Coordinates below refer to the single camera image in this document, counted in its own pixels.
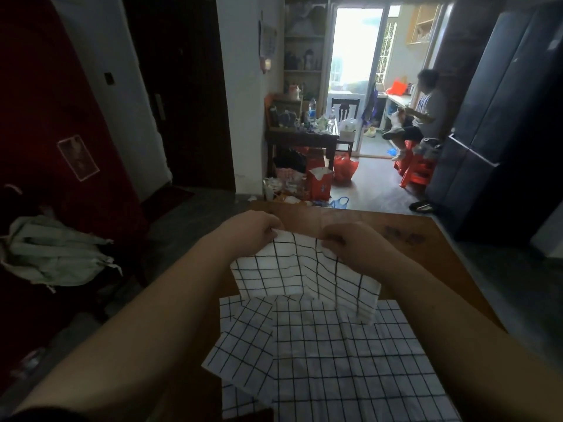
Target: dark hair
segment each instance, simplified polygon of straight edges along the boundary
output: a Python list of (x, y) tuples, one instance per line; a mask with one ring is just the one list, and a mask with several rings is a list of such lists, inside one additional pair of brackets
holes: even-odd
[(418, 73), (417, 77), (420, 81), (433, 89), (438, 83), (440, 72), (438, 72), (437, 70), (422, 70)]

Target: white shirt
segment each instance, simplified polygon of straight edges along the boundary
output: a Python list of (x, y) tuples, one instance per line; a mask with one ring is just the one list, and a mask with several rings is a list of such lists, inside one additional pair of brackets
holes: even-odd
[(446, 109), (447, 103), (444, 93), (438, 89), (432, 90), (420, 97), (416, 111), (426, 114), (434, 121), (425, 124), (415, 117), (413, 126), (418, 127), (425, 138), (439, 138), (446, 117)]

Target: black refrigerator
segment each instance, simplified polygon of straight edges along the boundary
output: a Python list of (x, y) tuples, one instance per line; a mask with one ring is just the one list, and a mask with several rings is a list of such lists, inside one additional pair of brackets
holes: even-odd
[(526, 245), (563, 199), (563, 0), (502, 13), (426, 194), (457, 240)]

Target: dark wooden table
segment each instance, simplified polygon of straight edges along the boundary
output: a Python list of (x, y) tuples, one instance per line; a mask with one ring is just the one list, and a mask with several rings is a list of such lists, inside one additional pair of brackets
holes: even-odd
[[(384, 235), (397, 249), (409, 256), (436, 278), (451, 287), (469, 304), (493, 321), (502, 324), (489, 303), (475, 285), (456, 253), (436, 225), (427, 217), (357, 210), (338, 210), (324, 207), (307, 207), (282, 203), (254, 201), (250, 208), (278, 216), (288, 231), (319, 237), (326, 225), (362, 220)], [(238, 294), (230, 270), (223, 275), (221, 286), (209, 301), (199, 329), (187, 350), (184, 362), (174, 372), (169, 387), (155, 413), (155, 420), (221, 420), (221, 379), (201, 368), (201, 363), (219, 338), (219, 304), (221, 297)], [(381, 299), (393, 299), (388, 290), (382, 290)], [(451, 396), (454, 391), (444, 385)], [(464, 420), (467, 407), (463, 397), (454, 398)], [(237, 418), (237, 421), (271, 421), (271, 410)]]
[(274, 146), (279, 145), (286, 148), (296, 146), (308, 146), (310, 148), (323, 148), (327, 150), (328, 168), (333, 170), (334, 156), (336, 155), (336, 145), (339, 138), (338, 127), (333, 126), (331, 134), (327, 133), (306, 133), (297, 132), (289, 129), (266, 131), (265, 138), (268, 144), (268, 164), (267, 175), (274, 176)]

